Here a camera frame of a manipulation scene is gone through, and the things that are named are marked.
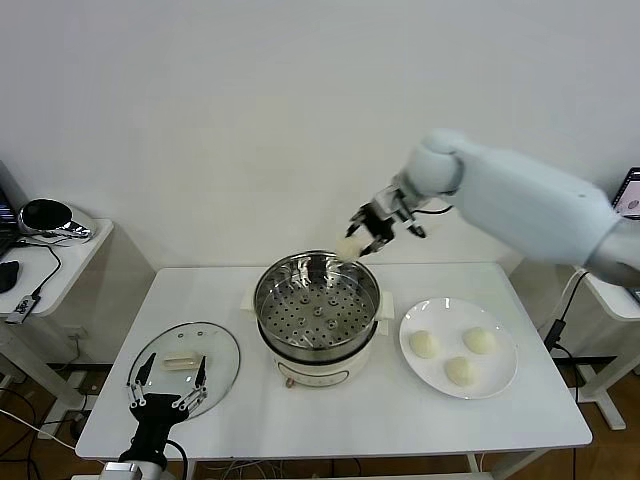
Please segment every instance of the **table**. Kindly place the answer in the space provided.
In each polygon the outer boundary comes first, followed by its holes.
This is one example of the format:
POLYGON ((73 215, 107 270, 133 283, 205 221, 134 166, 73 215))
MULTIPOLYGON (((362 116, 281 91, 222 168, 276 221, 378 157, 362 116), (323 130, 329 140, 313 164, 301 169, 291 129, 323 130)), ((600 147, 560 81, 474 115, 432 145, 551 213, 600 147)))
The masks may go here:
MULTIPOLYGON (((547 449, 585 445, 591 432, 502 269, 494 263, 372 266, 393 293, 396 320, 373 339, 371 358, 350 383, 285 387, 255 319, 240 309, 263 267, 161 270, 120 350, 76 446, 84 458, 114 459, 136 422, 124 388, 142 348, 165 329, 210 321, 236 337, 241 366, 215 408, 176 425, 171 438, 193 461, 450 455, 514 452, 493 471, 506 478, 547 449), (462 400, 423 383, 400 351, 399 320, 414 304, 452 296, 492 312, 519 347, 519 372, 501 395, 462 400)), ((167 449, 170 459, 178 459, 167 449)))
MULTIPOLYGON (((603 282, 591 274, 587 275, 584 281, 611 318, 619 322, 640 321, 640 305, 624 288, 603 282)), ((612 430, 626 429, 627 424, 607 390, 638 364, 640 364, 640 348, 631 344, 626 346, 620 355, 597 375, 590 365, 578 365, 578 371, 586 382, 578 389, 578 402, 593 402, 598 405, 602 416, 612 430)))
MULTIPOLYGON (((30 330, 37 331, 38 334, 45 335, 47 341, 66 347, 66 353, 70 358, 75 355, 75 345, 70 342, 65 332, 54 322, 48 321, 46 316, 60 305, 113 230, 111 220, 98 219, 96 224, 97 232, 88 242, 72 247, 52 247, 60 258, 62 266, 43 287, 40 293, 42 298, 32 310, 28 320, 23 325, 7 325, 3 321, 0 322, 0 354, 17 365, 57 399, 47 415, 46 422, 62 419, 67 410, 79 409, 83 405, 88 409, 92 407, 94 398, 88 398, 85 404, 84 396, 76 391, 86 372, 73 372, 68 381, 63 380, 16 335, 16 331, 27 334, 30 330)), ((18 302, 35 290, 56 266, 56 260, 46 248, 12 249, 2 257, 3 262, 12 260, 20 262, 18 281, 13 289, 0 295, 0 317, 9 316, 18 302)), ((58 427, 59 424, 48 424, 43 430, 53 434, 58 427)), ((39 434, 39 438, 49 437, 39 434)))

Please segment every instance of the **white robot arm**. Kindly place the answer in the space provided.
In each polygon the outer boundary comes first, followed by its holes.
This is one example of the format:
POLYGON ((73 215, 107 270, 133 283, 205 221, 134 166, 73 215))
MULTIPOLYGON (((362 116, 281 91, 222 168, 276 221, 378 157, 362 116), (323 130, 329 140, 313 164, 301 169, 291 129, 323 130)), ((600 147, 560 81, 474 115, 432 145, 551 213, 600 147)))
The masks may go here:
POLYGON ((433 197, 529 258, 584 266, 607 282, 640 286, 640 222, 621 217, 584 180, 450 130, 432 132, 415 148, 392 184, 351 219, 347 236, 360 226, 369 230, 373 243, 362 255, 394 238, 394 220, 424 237, 413 212, 433 197))

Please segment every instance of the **steamed bun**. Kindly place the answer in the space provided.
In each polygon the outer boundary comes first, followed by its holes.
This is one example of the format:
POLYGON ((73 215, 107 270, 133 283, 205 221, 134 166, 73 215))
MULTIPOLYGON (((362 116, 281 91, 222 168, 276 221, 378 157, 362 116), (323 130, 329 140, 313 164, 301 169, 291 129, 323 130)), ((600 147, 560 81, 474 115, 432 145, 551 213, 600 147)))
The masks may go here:
POLYGON ((447 360, 444 370, 449 380, 459 387, 468 387, 476 381, 476 369, 466 357, 455 357, 447 360))
POLYGON ((433 358, 438 355, 440 342, 426 330, 418 330, 409 338, 409 345, 413 353, 422 358, 433 358))
POLYGON ((360 258, 365 244, 355 235, 338 238, 336 242, 336 255, 342 262, 355 262, 360 258))
POLYGON ((482 327, 470 328, 464 332, 462 340, 469 350, 480 355, 494 352, 498 348, 495 335, 482 327))

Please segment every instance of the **wooden floor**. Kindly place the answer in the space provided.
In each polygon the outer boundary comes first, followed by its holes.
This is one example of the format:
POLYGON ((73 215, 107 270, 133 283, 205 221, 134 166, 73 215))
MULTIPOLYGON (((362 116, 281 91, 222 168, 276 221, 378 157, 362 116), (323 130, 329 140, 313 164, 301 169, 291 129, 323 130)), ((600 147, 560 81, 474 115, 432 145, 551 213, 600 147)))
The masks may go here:
MULTIPOLYGON (((567 383, 573 385, 573 371, 562 369, 567 383)), ((95 393, 102 386, 105 373, 90 373, 82 389, 85 393, 95 393)), ((22 385, 13 385, 12 389, 19 392, 34 404, 37 415, 41 418, 53 404, 53 397, 39 385, 27 380, 22 385)), ((618 409, 627 422, 627 430, 613 432, 600 415, 600 411, 593 404, 581 405, 593 432, 593 443, 577 450, 577 475, 579 480, 637 480, 640 479, 640 377, 629 374, 610 390, 610 394, 618 409)), ((29 408, 19 398, 5 394, 0 398, 0 406, 21 418, 32 420, 29 408)), ((75 440, 70 435, 71 423, 61 425, 58 437, 70 444, 75 440)), ((0 452, 24 434, 26 427, 10 421, 0 415, 0 452)), ((0 479, 27 479, 25 462, 7 463, 9 459, 24 459, 27 457, 29 442, 32 436, 0 459, 0 479)), ((484 458, 484 469, 491 466, 500 457, 499 454, 489 454, 484 458)), ((34 442, 32 458, 37 462, 42 480, 68 479, 76 474, 99 473, 102 465, 94 461, 84 461, 76 457, 73 451, 64 448, 50 440, 36 440, 34 442)), ((416 457, 416 458, 361 458, 362 475, 411 475, 423 473, 453 473, 467 471, 466 459, 462 456, 451 457, 416 457)), ((195 478, 197 480, 212 478, 219 479, 224 470, 220 468, 228 463, 199 464, 195 478)), ((274 471, 279 475, 277 467, 280 462, 261 464, 265 475, 273 477, 274 471)), ((532 463, 525 469, 511 477, 513 480, 557 479, 570 480, 572 478, 572 451, 555 450, 532 463)), ((282 464, 285 477, 310 478, 318 477, 346 477, 359 473, 358 462, 354 459, 340 460, 300 460, 285 461, 282 464)), ((177 475, 181 472, 179 463, 171 462, 169 470, 177 475)), ((228 478, 239 478, 240 470, 233 470, 228 478)), ((262 478, 262 473, 256 467, 246 467, 242 471, 242 478, 262 478)))

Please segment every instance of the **plate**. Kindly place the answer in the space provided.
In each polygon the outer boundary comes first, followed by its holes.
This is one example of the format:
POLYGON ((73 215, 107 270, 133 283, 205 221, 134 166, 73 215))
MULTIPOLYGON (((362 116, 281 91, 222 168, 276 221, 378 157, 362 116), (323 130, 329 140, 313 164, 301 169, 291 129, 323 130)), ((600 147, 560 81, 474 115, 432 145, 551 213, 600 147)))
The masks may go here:
POLYGON ((404 358, 418 376, 436 390, 458 398, 488 398, 504 391, 518 370, 518 350, 511 335, 496 318, 474 303, 458 298, 432 298, 415 305, 400 324, 400 347, 404 358), (486 328, 496 337, 498 348, 486 355, 473 353, 462 340, 465 331, 486 328), (427 330, 440 342, 435 358, 421 358, 413 353, 409 338, 418 330, 427 330), (447 360, 464 356, 476 367, 473 385, 460 387, 445 373, 447 360))

